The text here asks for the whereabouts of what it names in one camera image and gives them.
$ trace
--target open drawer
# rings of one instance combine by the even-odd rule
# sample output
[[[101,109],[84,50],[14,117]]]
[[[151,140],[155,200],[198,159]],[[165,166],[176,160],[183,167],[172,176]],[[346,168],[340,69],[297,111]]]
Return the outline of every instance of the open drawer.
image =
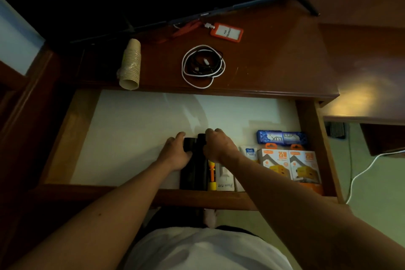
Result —
[[[343,203],[316,101],[93,89],[76,91],[34,194],[94,200],[146,168],[170,135],[207,127],[222,128],[237,146],[255,143],[258,129],[305,132],[325,198]],[[256,210],[245,192],[179,190],[179,177],[169,176],[154,206]]]

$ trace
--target person's right hand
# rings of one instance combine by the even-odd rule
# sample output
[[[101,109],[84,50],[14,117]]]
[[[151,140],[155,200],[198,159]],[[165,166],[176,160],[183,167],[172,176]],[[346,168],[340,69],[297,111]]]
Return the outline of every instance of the person's right hand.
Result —
[[[207,144],[204,146],[204,155],[212,162],[223,164],[224,156],[239,153],[233,141],[219,128],[215,129],[215,131],[211,128],[207,129],[205,131],[205,140]]]

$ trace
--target white shirt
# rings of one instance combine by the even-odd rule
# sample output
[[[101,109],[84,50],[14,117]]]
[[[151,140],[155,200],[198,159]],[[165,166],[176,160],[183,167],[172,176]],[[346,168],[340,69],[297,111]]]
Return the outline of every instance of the white shirt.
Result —
[[[157,229],[139,241],[124,270],[292,270],[281,252],[259,237],[211,228]]]

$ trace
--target forearm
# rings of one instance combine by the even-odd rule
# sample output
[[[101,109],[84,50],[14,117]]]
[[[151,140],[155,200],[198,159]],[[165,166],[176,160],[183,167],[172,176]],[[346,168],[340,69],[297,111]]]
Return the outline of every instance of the forearm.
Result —
[[[404,266],[401,246],[342,207],[238,152],[222,163],[303,269]]]
[[[74,216],[13,269],[115,269],[168,174],[163,164],[152,164]]]

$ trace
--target white power cord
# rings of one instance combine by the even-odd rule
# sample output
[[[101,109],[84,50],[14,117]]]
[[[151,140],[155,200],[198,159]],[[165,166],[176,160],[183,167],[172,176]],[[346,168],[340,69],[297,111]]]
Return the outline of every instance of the white power cord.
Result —
[[[186,73],[186,72],[185,72],[185,65],[186,65],[186,63],[187,63],[188,58],[189,58],[190,56],[194,55],[195,53],[200,52],[200,51],[211,51],[211,52],[214,52],[214,53],[216,53],[216,54],[218,55],[218,57],[220,58],[220,60],[221,60],[220,67],[219,67],[214,73],[207,74],[207,75],[192,75],[192,74],[189,74],[189,73]],[[210,47],[210,46],[208,46],[208,45],[198,45],[198,46],[196,46],[196,47],[193,47],[192,49],[190,49],[188,52],[185,53],[185,55],[184,55],[184,57],[183,57],[183,60],[181,61],[181,76],[183,77],[183,79],[184,79],[184,81],[185,81],[186,83],[188,83],[190,86],[193,86],[194,88],[197,88],[197,89],[206,89],[206,88],[210,87],[210,85],[211,85],[212,82],[214,81],[214,78],[217,78],[217,77],[219,77],[220,75],[222,75],[222,73],[223,73],[224,71],[225,71],[225,60],[223,59],[223,57],[222,57],[215,49],[213,49],[212,47]],[[192,83],[188,82],[187,79],[184,77],[184,75],[186,75],[186,76],[191,76],[191,77],[201,77],[201,78],[203,78],[203,77],[209,77],[209,78],[211,78],[211,82],[209,83],[208,86],[204,86],[204,87],[195,86],[195,85],[193,85]]]
[[[376,161],[379,157],[384,156],[384,155],[399,154],[399,153],[403,153],[403,152],[405,152],[405,150],[400,150],[400,151],[398,151],[398,152],[392,152],[392,153],[383,153],[383,154],[377,155],[377,156],[374,158],[374,160],[371,162],[371,164],[367,167],[367,169],[365,169],[363,172],[357,174],[357,175],[352,179],[352,181],[350,182],[349,197],[348,197],[348,199],[347,199],[347,201],[346,201],[346,204],[348,204],[348,203],[350,202],[350,199],[352,198],[353,183],[354,183],[354,181],[355,181],[355,179],[356,179],[357,177],[359,177],[360,175],[362,175],[362,174],[364,174],[365,172],[367,172],[367,171],[372,167],[372,165],[375,163],[375,161]]]

